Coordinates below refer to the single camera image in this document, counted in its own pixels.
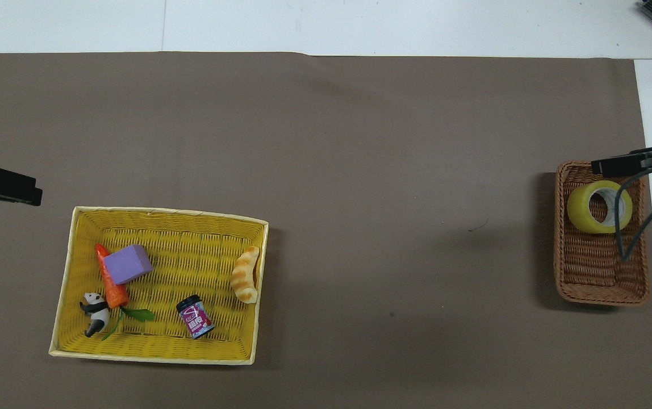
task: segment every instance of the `panda figurine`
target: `panda figurine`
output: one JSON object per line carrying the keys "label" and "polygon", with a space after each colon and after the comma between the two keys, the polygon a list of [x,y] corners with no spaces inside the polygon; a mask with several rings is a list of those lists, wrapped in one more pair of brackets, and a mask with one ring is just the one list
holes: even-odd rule
{"label": "panda figurine", "polygon": [[79,301],[79,306],[87,315],[91,316],[91,324],[84,331],[84,335],[91,337],[106,328],[106,324],[108,324],[108,305],[103,297],[97,293],[84,293],[84,298],[89,304],[85,306],[84,303]]}

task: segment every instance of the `brown wicker basket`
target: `brown wicker basket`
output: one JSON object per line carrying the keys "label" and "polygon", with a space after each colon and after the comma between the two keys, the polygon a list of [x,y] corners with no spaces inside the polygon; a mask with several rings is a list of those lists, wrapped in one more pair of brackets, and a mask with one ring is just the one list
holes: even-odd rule
{"label": "brown wicker basket", "polygon": [[[591,173],[588,161],[567,161],[555,174],[554,274],[555,286],[568,301],[639,306],[649,298],[649,267],[646,243],[642,237],[627,262],[621,262],[614,235],[590,235],[573,226],[566,212],[568,197],[573,189],[601,181]],[[609,178],[622,184],[625,178]],[[624,247],[637,233],[645,218],[646,181],[634,182],[627,189],[633,202],[633,214],[624,233]],[[606,217],[606,205],[601,199],[591,200],[591,213],[598,219]]]}

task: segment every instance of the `woven texture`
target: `woven texture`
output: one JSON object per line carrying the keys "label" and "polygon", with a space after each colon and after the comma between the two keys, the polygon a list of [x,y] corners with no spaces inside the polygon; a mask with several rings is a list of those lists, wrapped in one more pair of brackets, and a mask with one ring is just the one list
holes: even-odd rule
{"label": "woven texture", "polygon": [[[568,218],[566,206],[573,189],[603,178],[591,173],[588,161],[568,161],[555,174],[554,274],[560,295],[570,301],[607,305],[641,305],[649,297],[649,267],[645,239],[640,238],[632,256],[621,262],[614,235],[590,235],[579,231]],[[609,178],[622,184],[626,178]],[[624,233],[624,248],[645,218],[646,181],[634,182],[627,192],[633,214]],[[592,198],[591,214],[603,220],[603,199]]]}
{"label": "woven texture", "polygon": [[[90,354],[91,358],[152,360],[156,362],[252,363],[260,300],[245,304],[235,298],[229,280],[233,263],[248,246],[261,248],[256,264],[260,292],[267,223],[237,216],[203,212],[131,208],[77,207],[72,222],[69,259],[61,289],[52,351]],[[127,284],[128,308],[148,308],[155,321],[139,323],[125,317],[88,339],[83,331],[90,319],[82,313],[83,293],[103,293],[94,244],[111,253],[141,244],[154,270]],[[215,329],[193,341],[175,305],[198,294]]]}

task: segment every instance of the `black cable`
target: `black cable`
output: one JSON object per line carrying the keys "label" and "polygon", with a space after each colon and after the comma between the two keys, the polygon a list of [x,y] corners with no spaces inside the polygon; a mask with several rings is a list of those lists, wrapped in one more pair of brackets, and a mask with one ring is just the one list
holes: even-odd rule
{"label": "black cable", "polygon": [[621,220],[619,220],[619,201],[621,199],[621,194],[634,181],[643,178],[644,176],[647,176],[650,173],[652,173],[652,168],[643,170],[635,174],[634,176],[628,178],[628,180],[625,181],[624,184],[620,186],[619,190],[616,192],[616,197],[614,197],[614,228],[616,231],[616,247],[619,250],[619,256],[621,258],[621,261],[623,262],[627,261],[629,257],[632,255],[634,246],[637,245],[638,241],[640,240],[640,237],[642,236],[643,231],[652,220],[652,212],[645,220],[643,220],[642,225],[640,225],[640,227],[637,230],[637,233],[633,236],[632,241],[629,243],[626,251],[624,251],[624,246],[622,245],[622,234],[621,234],[621,227],[620,227]]}
{"label": "black cable", "polygon": [[621,261],[627,261],[629,259],[629,256],[632,255],[632,250],[634,249],[634,246],[637,245],[638,241],[640,240],[640,236],[642,235],[646,226],[649,225],[651,220],[652,220],[652,211],[650,215],[646,217],[646,219],[643,221],[642,225],[640,226],[640,229],[637,231],[637,234],[633,236],[632,242],[629,243],[629,246],[626,248],[626,254],[621,255]]}

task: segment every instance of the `jar lid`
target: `jar lid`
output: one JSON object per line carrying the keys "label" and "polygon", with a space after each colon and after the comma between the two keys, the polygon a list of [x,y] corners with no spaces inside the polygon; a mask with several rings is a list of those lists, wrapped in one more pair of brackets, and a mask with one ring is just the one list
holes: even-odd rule
{"label": "jar lid", "polygon": [[184,300],[180,301],[177,303],[177,312],[181,312],[184,308],[188,308],[189,306],[193,306],[196,303],[199,303],[199,295],[192,294],[191,296],[185,298]]}

